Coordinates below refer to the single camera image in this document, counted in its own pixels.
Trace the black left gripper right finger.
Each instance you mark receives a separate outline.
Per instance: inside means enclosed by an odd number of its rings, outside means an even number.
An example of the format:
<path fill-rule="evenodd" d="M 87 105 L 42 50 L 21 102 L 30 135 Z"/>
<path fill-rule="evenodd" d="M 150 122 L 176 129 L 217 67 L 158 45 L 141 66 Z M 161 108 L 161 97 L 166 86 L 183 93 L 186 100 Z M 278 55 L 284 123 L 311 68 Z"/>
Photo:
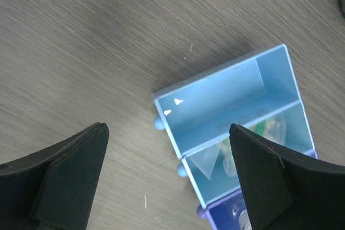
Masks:
<path fill-rule="evenodd" d="M 252 229 L 344 229 L 344 166 L 241 125 L 232 124 L 229 133 Z"/>

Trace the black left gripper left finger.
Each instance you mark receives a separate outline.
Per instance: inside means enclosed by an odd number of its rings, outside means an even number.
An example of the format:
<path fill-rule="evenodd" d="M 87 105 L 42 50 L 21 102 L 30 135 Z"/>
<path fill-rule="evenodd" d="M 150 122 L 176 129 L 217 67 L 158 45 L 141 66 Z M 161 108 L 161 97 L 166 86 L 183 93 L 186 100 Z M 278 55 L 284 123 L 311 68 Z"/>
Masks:
<path fill-rule="evenodd" d="M 86 229 L 108 139 L 97 122 L 1 164 L 1 229 Z"/>

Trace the plastic glove packet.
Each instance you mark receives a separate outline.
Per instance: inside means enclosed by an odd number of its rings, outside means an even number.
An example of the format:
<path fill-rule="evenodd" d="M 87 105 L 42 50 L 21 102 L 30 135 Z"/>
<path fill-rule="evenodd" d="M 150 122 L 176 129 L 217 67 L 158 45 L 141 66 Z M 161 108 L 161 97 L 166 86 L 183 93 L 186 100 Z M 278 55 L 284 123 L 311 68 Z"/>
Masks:
<path fill-rule="evenodd" d="M 264 121 L 253 124 L 248 129 L 269 141 L 285 145 L 286 141 L 286 120 L 283 115 L 276 115 Z M 233 177 L 237 174 L 229 138 L 222 141 L 220 153 L 223 155 L 223 167 L 227 176 Z"/>

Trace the clear plastic funnel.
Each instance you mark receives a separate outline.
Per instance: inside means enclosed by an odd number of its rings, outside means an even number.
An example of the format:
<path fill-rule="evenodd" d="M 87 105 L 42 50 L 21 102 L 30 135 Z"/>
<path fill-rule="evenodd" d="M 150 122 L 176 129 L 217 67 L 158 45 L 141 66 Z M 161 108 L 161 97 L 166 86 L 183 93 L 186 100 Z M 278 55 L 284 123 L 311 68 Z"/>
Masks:
<path fill-rule="evenodd" d="M 213 176 L 224 171 L 222 144 L 218 142 L 189 157 L 191 172 L 196 181 L 211 181 Z"/>

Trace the blue three-compartment organizer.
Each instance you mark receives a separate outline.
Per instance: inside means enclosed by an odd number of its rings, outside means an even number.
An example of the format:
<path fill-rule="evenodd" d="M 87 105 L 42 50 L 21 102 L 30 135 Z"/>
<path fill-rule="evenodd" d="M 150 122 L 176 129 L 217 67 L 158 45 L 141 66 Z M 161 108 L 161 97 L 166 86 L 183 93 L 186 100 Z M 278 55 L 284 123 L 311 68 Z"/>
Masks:
<path fill-rule="evenodd" d="M 229 138 L 231 124 L 246 128 L 276 115 L 286 120 L 285 147 L 316 157 L 307 115 L 285 44 L 245 54 L 152 94 L 158 116 L 199 199 L 197 214 L 213 229 L 239 229 L 234 205 L 245 207 L 237 175 L 225 171 L 196 181 L 189 157 Z"/>

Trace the clear glass beaker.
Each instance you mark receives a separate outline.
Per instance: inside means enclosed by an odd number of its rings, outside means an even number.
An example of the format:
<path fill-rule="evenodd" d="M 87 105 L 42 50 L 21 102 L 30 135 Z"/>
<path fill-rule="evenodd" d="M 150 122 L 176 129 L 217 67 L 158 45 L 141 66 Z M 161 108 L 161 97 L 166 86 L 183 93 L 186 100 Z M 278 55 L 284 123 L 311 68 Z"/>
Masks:
<path fill-rule="evenodd" d="M 238 223 L 240 230 L 252 230 L 246 207 L 234 205 L 232 208 L 232 217 Z"/>

